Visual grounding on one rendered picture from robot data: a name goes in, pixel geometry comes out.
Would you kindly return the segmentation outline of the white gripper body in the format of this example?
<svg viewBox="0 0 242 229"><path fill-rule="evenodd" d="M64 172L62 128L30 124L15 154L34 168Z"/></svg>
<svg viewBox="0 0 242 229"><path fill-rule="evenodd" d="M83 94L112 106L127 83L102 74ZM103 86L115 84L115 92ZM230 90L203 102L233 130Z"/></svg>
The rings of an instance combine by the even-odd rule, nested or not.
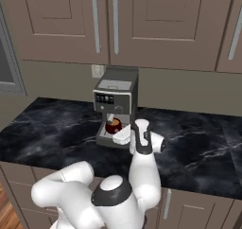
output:
<svg viewBox="0 0 242 229"><path fill-rule="evenodd" d="M121 131L117 132L112 136L112 141L118 145L126 145L130 142L131 138L131 128L130 125L123 128Z"/></svg>

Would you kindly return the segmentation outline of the red coffee mug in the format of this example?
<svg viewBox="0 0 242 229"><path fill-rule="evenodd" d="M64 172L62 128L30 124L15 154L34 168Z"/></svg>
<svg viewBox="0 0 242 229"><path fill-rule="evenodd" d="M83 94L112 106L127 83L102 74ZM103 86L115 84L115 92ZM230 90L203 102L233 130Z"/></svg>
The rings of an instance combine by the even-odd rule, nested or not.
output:
<svg viewBox="0 0 242 229"><path fill-rule="evenodd" d="M106 132L115 134L122 130L122 123L118 118L115 118L112 122L106 122Z"/></svg>

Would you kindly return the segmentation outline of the grey coffee machine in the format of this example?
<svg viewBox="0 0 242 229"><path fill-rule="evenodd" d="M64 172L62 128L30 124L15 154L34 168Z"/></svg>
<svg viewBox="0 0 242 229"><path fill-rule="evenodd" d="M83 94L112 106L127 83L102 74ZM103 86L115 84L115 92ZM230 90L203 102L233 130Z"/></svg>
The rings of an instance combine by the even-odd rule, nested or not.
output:
<svg viewBox="0 0 242 229"><path fill-rule="evenodd" d="M112 134L105 126L118 119L122 128L135 120L138 104L137 67L108 66L93 90L94 110L102 113L102 122L96 135L100 146L127 150L129 144L119 145L112 141Z"/></svg>

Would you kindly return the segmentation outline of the brown base cupboard door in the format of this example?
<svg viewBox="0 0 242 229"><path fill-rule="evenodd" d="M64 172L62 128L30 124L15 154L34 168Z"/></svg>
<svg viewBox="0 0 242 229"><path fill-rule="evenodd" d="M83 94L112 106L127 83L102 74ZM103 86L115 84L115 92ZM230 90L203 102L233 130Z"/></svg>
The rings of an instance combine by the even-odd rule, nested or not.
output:
<svg viewBox="0 0 242 229"><path fill-rule="evenodd" d="M222 229L233 199L171 189L168 217L164 207L168 188L163 188L158 229Z"/></svg>
<svg viewBox="0 0 242 229"><path fill-rule="evenodd" d="M235 200L222 229L242 229L242 201Z"/></svg>

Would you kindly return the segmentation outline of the white wall socket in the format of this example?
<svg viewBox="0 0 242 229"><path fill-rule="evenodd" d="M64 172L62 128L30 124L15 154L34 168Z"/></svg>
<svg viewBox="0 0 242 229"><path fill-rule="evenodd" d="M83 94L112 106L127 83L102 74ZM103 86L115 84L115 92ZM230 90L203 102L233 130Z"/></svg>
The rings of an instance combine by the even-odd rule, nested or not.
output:
<svg viewBox="0 0 242 229"><path fill-rule="evenodd" d="M104 66L103 65L92 65L92 77L96 79L100 79L104 74Z"/></svg>

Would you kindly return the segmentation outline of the brown wall cupboard door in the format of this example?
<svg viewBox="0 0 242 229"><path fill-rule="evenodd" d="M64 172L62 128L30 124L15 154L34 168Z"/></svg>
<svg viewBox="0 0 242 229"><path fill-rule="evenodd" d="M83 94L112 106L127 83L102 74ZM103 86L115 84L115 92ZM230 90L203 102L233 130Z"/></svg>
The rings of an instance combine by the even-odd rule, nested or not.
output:
<svg viewBox="0 0 242 229"><path fill-rule="evenodd" d="M92 0L5 0L24 61L107 64L106 0L98 0L101 51L95 51Z"/></svg>
<svg viewBox="0 0 242 229"><path fill-rule="evenodd" d="M240 31L237 47L234 57L231 61L228 60L229 51L231 48L234 31L236 28L239 14L242 12L242 0L233 0L232 7L229 13L228 23L223 39L219 61L217 64L217 72L240 73L242 74L242 29Z"/></svg>
<svg viewBox="0 0 242 229"><path fill-rule="evenodd" d="M114 65L213 71L232 0L118 0L119 53Z"/></svg>

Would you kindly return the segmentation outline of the grey window frame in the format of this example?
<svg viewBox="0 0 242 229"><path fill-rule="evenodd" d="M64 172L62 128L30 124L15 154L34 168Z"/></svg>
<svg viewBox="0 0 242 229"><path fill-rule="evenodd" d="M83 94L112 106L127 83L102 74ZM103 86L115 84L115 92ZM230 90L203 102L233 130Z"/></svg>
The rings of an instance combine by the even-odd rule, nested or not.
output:
<svg viewBox="0 0 242 229"><path fill-rule="evenodd" d="M0 5L0 92L26 95L19 64Z"/></svg>

